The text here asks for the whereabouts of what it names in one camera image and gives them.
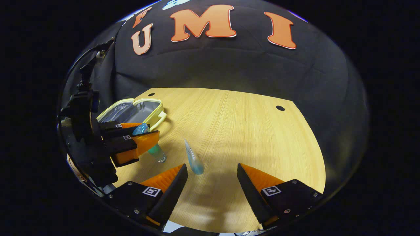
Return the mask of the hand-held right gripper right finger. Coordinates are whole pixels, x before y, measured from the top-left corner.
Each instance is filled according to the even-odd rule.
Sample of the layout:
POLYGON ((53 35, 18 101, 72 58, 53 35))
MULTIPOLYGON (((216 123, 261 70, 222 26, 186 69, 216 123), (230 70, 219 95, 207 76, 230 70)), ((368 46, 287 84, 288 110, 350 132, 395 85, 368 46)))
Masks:
POLYGON ((282 181, 243 163, 237 165, 237 178, 264 230, 296 221, 324 198, 300 180, 282 181))

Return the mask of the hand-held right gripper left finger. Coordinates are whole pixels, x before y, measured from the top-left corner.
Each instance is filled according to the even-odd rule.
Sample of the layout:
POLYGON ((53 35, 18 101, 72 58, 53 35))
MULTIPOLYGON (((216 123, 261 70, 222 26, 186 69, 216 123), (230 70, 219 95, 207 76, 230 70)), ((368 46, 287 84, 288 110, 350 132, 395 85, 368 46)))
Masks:
POLYGON ((105 195, 104 201, 129 219, 162 230, 187 179, 186 164, 181 164, 141 183, 127 181, 105 195))

